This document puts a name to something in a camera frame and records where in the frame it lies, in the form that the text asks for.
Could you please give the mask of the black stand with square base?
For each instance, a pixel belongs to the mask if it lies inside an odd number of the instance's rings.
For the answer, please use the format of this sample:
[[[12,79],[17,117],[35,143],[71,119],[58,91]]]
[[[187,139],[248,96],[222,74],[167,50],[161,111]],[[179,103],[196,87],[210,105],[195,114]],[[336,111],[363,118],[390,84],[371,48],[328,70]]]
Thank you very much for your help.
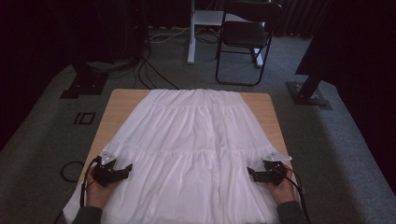
[[[94,71],[86,63],[72,64],[77,75],[70,87],[63,91],[61,99],[77,99],[80,95],[100,95],[106,85],[109,73]]]

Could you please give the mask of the person's right hand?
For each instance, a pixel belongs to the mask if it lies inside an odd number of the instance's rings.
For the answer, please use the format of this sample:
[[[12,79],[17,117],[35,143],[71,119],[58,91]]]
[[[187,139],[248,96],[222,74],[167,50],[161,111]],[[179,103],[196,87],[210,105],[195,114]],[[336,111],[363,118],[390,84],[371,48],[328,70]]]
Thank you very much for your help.
[[[272,193],[278,204],[294,202],[296,200],[296,196],[294,193],[294,186],[290,182],[291,178],[292,172],[288,171],[287,176],[278,186],[268,183],[263,183],[262,185]]]

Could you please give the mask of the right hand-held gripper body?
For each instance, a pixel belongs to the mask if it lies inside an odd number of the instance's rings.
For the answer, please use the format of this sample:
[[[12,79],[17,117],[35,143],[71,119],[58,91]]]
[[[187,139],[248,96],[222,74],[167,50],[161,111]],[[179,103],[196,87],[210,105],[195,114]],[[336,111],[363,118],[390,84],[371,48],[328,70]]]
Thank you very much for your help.
[[[287,176],[287,168],[284,162],[291,161],[292,157],[278,152],[271,152],[264,156],[262,160],[265,169],[262,182],[278,186]]]

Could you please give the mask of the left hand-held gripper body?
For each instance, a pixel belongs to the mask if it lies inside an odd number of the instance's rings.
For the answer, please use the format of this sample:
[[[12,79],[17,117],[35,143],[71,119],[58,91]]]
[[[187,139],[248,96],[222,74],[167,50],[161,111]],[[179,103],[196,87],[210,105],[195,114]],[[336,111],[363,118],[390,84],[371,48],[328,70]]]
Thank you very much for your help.
[[[113,176],[118,171],[114,169],[116,161],[115,155],[106,151],[102,152],[98,157],[98,163],[93,169],[93,179],[103,187],[107,187],[110,183],[115,183],[113,182]]]

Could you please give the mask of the black floor tape marks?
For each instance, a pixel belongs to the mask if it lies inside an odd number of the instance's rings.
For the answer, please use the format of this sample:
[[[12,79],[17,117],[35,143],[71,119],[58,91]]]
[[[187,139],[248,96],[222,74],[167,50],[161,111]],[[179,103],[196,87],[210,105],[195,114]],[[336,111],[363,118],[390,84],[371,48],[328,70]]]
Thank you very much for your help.
[[[96,116],[95,112],[78,112],[73,124],[74,125],[91,125],[94,122],[95,116]]]

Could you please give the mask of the white pleated skirt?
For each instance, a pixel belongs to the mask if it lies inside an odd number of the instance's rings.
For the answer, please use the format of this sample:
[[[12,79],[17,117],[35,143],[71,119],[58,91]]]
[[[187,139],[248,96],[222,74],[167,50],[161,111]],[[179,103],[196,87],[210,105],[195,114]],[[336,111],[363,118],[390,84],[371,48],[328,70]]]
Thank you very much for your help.
[[[280,224],[278,203],[252,180],[275,148],[237,92],[154,90],[104,150],[133,164],[101,224]],[[72,224],[81,206],[64,208]]]

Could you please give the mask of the black slanted stand with base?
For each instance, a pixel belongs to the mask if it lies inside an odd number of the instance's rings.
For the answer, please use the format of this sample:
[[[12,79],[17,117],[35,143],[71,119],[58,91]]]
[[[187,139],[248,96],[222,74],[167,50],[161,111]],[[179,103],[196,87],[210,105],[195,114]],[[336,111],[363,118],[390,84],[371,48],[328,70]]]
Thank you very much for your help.
[[[325,77],[326,63],[322,55],[321,41],[314,37],[301,59],[296,75],[306,75],[305,82],[288,81],[286,83],[290,96],[296,105],[317,105],[321,109],[331,110],[330,103],[325,100],[318,85]]]

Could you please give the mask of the black folding chair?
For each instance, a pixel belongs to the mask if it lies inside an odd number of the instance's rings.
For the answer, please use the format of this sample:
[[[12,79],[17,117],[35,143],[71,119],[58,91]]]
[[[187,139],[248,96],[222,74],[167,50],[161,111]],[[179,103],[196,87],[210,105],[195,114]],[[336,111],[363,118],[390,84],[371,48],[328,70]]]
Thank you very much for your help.
[[[273,33],[282,12],[282,6],[278,2],[271,0],[227,0],[225,2],[216,53],[215,78],[218,83],[254,87],[262,81]],[[265,50],[262,68],[256,81],[253,83],[241,83],[220,78],[221,54],[243,54],[243,51],[223,50],[223,45],[232,48],[249,49],[254,61],[257,61],[262,55],[262,51]]]

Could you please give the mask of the white desk frame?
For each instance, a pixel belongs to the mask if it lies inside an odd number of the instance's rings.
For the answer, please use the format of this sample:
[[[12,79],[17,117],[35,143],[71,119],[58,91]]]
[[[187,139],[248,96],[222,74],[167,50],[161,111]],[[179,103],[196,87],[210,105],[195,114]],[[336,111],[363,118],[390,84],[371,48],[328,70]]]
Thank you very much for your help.
[[[223,12],[221,10],[196,9],[195,0],[191,0],[191,22],[190,22],[190,44],[187,57],[187,64],[195,62],[195,28],[197,25],[203,26],[221,26]]]

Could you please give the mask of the person's left hand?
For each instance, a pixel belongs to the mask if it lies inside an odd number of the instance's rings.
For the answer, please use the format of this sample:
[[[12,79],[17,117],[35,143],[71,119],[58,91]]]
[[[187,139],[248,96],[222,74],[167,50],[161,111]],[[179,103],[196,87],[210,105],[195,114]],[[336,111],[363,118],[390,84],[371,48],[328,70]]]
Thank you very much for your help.
[[[91,168],[87,176],[86,205],[104,209],[119,183],[110,183],[107,187],[103,187],[93,179],[92,174]]]

